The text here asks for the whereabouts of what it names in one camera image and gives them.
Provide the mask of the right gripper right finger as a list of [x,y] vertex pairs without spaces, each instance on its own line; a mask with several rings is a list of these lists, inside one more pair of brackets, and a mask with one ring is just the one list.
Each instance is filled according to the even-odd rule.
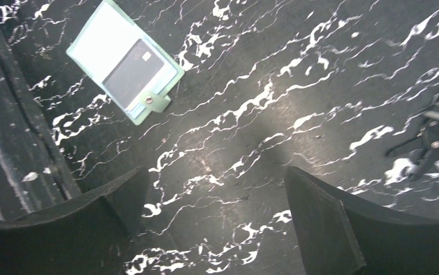
[[383,207],[297,167],[284,184],[307,274],[439,274],[439,220]]

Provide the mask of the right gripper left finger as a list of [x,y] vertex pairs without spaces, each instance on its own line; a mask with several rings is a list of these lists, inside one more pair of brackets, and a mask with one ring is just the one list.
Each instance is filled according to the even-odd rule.
[[150,176],[138,167],[58,205],[0,221],[0,274],[123,274]]

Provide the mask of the green card holder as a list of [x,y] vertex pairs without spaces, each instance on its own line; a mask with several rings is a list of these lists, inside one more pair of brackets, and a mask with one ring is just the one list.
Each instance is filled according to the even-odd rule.
[[[164,61],[162,69],[139,92],[128,108],[121,107],[103,85],[130,48],[142,39]],[[102,1],[87,20],[66,54],[135,124],[152,112],[162,113],[171,103],[168,93],[184,76],[184,69],[114,1]]]

